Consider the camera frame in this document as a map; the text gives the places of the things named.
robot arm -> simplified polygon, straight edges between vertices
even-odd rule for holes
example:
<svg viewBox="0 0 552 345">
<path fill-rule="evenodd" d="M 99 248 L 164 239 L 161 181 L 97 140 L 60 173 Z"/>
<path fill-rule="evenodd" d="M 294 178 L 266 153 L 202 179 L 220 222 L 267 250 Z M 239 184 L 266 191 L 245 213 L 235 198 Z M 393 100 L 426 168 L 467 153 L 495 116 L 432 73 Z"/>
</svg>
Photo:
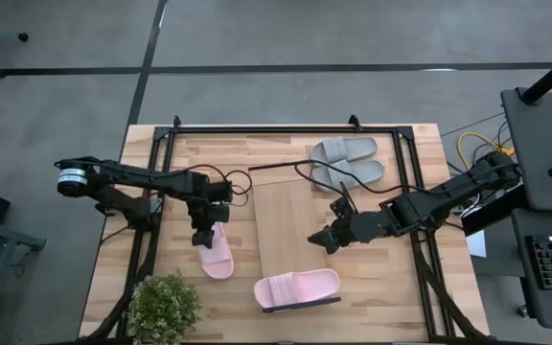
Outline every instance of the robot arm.
<svg viewBox="0 0 552 345">
<path fill-rule="evenodd" d="M 378 212 L 359 213 L 348 197 L 336 200 L 330 208 L 337 219 L 308 241 L 333 254 L 351 242 L 363 242 L 386 236 L 401 236 L 425 229 L 437 229 L 450 210 L 484 190 L 515 187 L 522 172 L 505 153 L 483 156 L 468 172 L 453 177 L 429 191 L 399 195 L 380 204 Z"/>
<path fill-rule="evenodd" d="M 115 189 L 120 184 L 155 190 L 166 196 L 185 201 L 191 216 L 191 226 L 196 229 L 193 245 L 212 248 L 215 221 L 229 220 L 231 182 L 224 180 L 210 182 L 207 175 L 180 170 L 175 172 L 153 172 L 131 167 L 112 160 L 95 157 L 64 159 L 55 163 L 60 169 L 57 190 L 64 196 L 88 196 L 99 203 L 96 208 L 106 214 L 108 209 L 121 211 L 129 227 L 151 227 L 153 207 L 148 195 L 131 197 Z"/>
</svg>

wooden tabletop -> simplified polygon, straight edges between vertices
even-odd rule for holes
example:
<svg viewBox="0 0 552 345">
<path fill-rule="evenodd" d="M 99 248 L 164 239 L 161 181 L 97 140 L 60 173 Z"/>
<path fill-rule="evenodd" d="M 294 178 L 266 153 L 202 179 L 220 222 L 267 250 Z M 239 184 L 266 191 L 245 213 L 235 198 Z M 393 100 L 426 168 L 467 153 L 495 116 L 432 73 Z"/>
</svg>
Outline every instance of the wooden tabletop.
<svg viewBox="0 0 552 345">
<path fill-rule="evenodd" d="M 425 186 L 430 188 L 449 179 L 449 170 L 434 124 L 412 125 Z M 121 162 L 145 168 L 148 165 L 154 126 L 129 128 Z M 371 185 L 386 189 L 400 184 L 397 162 L 390 134 L 364 134 L 377 141 L 379 150 L 370 159 L 385 167 L 382 180 Z M 308 159 L 312 146 L 329 138 L 329 134 L 186 134 L 176 135 L 172 170 L 196 164 L 212 164 L 225 173 L 234 169 Z M 414 181 L 408 149 L 404 156 L 409 180 Z M 163 150 L 157 160 L 162 162 Z M 200 169 L 211 180 L 219 176 Z M 308 173 L 310 167 L 303 167 Z M 293 168 L 255 171 L 254 185 L 299 180 Z M 232 174 L 234 184 L 245 188 L 242 174 Z M 139 189 L 121 186 L 132 196 Z M 326 194 L 312 186 L 316 231 L 334 220 L 329 204 L 337 195 Z M 378 204 L 400 194 L 384 195 L 353 189 L 351 195 L 359 211 L 378 210 Z M 236 196 L 242 203 L 243 196 Z M 214 281 L 201 269 L 196 249 L 191 245 L 193 229 L 186 205 L 166 198 L 161 235 L 154 274 L 163 275 L 179 269 L 194 284 L 203 303 L 202 320 L 190 331 L 188 341 L 258 342 L 379 342 L 426 340 L 426 328 L 417 286 L 410 238 L 385 238 L 369 244 L 356 243 L 326 256 L 326 265 L 335 270 L 341 281 L 336 294 L 341 302 L 328 306 L 292 310 L 273 314 L 262 313 L 253 296 L 254 284 L 263 277 L 257 236 L 257 223 L 252 191 L 244 207 L 231 207 L 230 221 L 225 224 L 232 248 L 235 270 L 232 278 Z M 126 225 L 122 216 L 110 218 L 103 235 Z M 109 313 L 125 285 L 133 231 L 125 231 L 104 243 L 99 251 L 80 335 L 90 334 Z M 481 332 L 489 332 L 478 285 L 464 234 L 445 226 L 436 233 L 449 294 Z M 432 295 L 436 324 L 441 328 L 438 302 Z"/>
</svg>

potted plant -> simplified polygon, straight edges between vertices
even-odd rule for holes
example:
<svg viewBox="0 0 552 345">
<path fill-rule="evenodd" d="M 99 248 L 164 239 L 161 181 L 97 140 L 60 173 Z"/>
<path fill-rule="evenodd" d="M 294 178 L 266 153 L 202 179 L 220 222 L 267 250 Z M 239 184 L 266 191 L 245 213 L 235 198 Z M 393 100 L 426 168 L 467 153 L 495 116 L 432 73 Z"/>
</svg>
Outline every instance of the potted plant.
<svg viewBox="0 0 552 345">
<path fill-rule="evenodd" d="M 133 291 L 128 324 L 138 343 L 173 345 L 199 321 L 201 303 L 195 287 L 180 271 L 167 276 L 149 276 Z"/>
</svg>

gray floor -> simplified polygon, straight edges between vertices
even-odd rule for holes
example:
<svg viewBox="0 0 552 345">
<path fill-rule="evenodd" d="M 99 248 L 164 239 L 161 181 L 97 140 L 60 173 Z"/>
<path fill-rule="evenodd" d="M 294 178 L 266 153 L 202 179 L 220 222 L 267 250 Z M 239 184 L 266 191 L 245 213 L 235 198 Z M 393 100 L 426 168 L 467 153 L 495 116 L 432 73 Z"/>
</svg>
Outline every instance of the gray floor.
<svg viewBox="0 0 552 345">
<path fill-rule="evenodd" d="M 10 68 L 139 67 L 157 0 L 0 0 L 0 28 L 30 35 L 0 42 Z M 153 65 L 552 61 L 552 0 L 171 0 Z M 542 70 L 150 76 L 140 124 L 437 123 L 442 133 L 501 111 L 499 91 Z M 73 339 L 103 218 L 89 200 L 57 194 L 53 162 L 117 158 L 137 75 L 0 80 L 0 195 L 7 224 L 49 239 L 27 272 L 10 274 L 0 344 Z M 497 116 L 460 133 L 495 137 Z M 464 151 L 480 142 L 467 139 Z M 518 280 L 479 275 L 491 332 L 552 344 L 552 331 L 514 315 Z"/>
</svg>

gray slide sandal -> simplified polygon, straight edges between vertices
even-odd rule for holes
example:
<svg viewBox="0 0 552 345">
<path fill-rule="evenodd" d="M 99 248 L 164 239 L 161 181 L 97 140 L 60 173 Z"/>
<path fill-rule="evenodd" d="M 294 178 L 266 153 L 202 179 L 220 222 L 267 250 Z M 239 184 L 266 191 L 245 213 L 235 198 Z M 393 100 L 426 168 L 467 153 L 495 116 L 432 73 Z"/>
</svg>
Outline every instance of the gray slide sandal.
<svg viewBox="0 0 552 345">
<path fill-rule="evenodd" d="M 380 180 L 384 176 L 384 166 L 379 161 L 354 162 L 349 163 L 346 160 L 341 160 L 331 164 L 346 173 L 352 173 L 363 184 L 370 184 Z M 344 182 L 347 189 L 358 186 L 359 184 L 349 175 L 337 172 L 327 167 L 316 167 L 312 170 L 312 178 L 318 182 L 342 191 L 340 181 Z M 333 192 L 323 186 L 316 185 L 324 192 Z"/>
<path fill-rule="evenodd" d="M 349 162 L 366 158 L 376 153 L 378 147 L 373 138 L 332 138 L 314 146 L 310 159 L 333 163 L 341 160 Z"/>
</svg>

